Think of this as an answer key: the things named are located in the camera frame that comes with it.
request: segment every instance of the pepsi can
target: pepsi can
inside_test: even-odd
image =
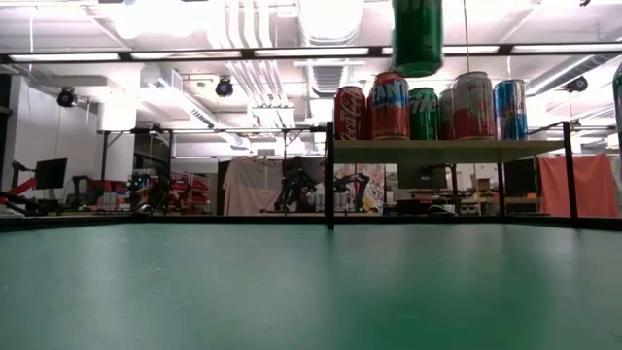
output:
[[[495,86],[495,120],[501,140],[527,140],[524,81],[507,80]]]

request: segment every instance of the ceiling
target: ceiling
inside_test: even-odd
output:
[[[231,21],[231,6],[227,3],[226,23]],[[265,0],[269,3],[269,34],[276,47],[299,47],[304,45],[298,26],[298,6],[294,0]],[[617,41],[622,39],[619,14],[622,1],[592,0],[586,7],[580,7],[580,0],[466,0],[466,22],[464,0],[444,0],[443,20],[445,44],[502,44],[502,43],[581,43],[597,41]],[[213,8],[209,2],[188,2],[168,14],[153,14],[145,24],[145,32],[135,39],[123,39],[115,28],[118,18],[123,14],[123,5],[95,5],[94,1],[28,1],[38,7],[8,6],[0,1],[0,53],[34,52],[84,52],[84,51],[158,51],[185,49],[212,49],[208,34],[213,27],[207,23]],[[256,33],[259,32],[258,10],[260,0],[254,3]],[[244,14],[249,1],[239,2],[240,35],[243,35]],[[342,9],[349,14],[349,9]],[[327,14],[327,20],[318,19],[318,24],[330,31],[346,15]],[[190,34],[174,37],[170,25],[183,23]],[[393,10],[391,1],[365,1],[360,30],[356,41],[351,45],[389,46],[393,30]],[[244,38],[242,45],[249,47]],[[568,56],[513,56],[509,57],[464,57],[446,58],[444,66],[435,75],[424,79],[409,80],[412,88],[433,87],[441,91],[466,71],[485,71],[493,82],[507,78],[524,80],[535,79]],[[360,84],[369,88],[373,77],[390,65],[388,58],[353,59],[358,65],[350,67],[349,84]],[[530,126],[546,125],[561,120],[581,117],[582,124],[615,124],[610,110],[613,97],[610,85],[613,72],[622,62],[617,57],[585,74],[589,88],[569,96],[555,89],[528,99],[528,119]],[[309,106],[309,75],[306,68],[296,67],[293,60],[276,62],[284,93],[294,108],[296,123],[312,123],[316,119]],[[124,69],[140,69],[135,64],[74,64],[41,65],[34,67],[35,74],[54,76],[105,76],[123,84]],[[218,97],[214,92],[220,76],[229,76],[230,70],[225,62],[172,62],[160,63],[162,75],[176,70],[184,78],[184,91],[195,102],[211,111],[218,122],[230,127],[250,127],[257,123],[248,114],[249,96],[237,85],[230,97]],[[179,109],[159,105],[161,101],[143,101],[139,109],[139,120],[154,121],[184,126],[190,116]],[[605,137],[602,133],[582,133],[585,142]],[[217,135],[187,136],[181,142],[222,142]]]

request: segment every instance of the ceiling duct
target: ceiling duct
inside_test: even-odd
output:
[[[363,0],[296,0],[298,25],[304,46],[353,46],[363,17]],[[350,67],[307,68],[311,88],[333,96],[346,84]]]
[[[602,38],[602,41],[622,41],[622,27],[612,31],[609,35]],[[531,79],[526,85],[527,95],[536,96],[559,87],[611,61],[617,56],[618,54],[591,54],[571,57],[539,77]]]

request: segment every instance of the table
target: table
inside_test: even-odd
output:
[[[619,349],[622,235],[511,225],[0,234],[2,349]]]

